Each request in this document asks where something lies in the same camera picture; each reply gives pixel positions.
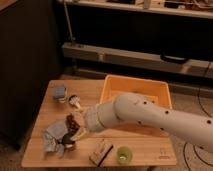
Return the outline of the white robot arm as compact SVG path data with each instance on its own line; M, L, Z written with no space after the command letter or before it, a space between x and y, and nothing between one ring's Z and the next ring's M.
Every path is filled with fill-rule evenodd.
M162 128L213 153L213 118L161 107L142 94L121 93L112 101L90 106L83 114L83 121L89 133L125 123Z

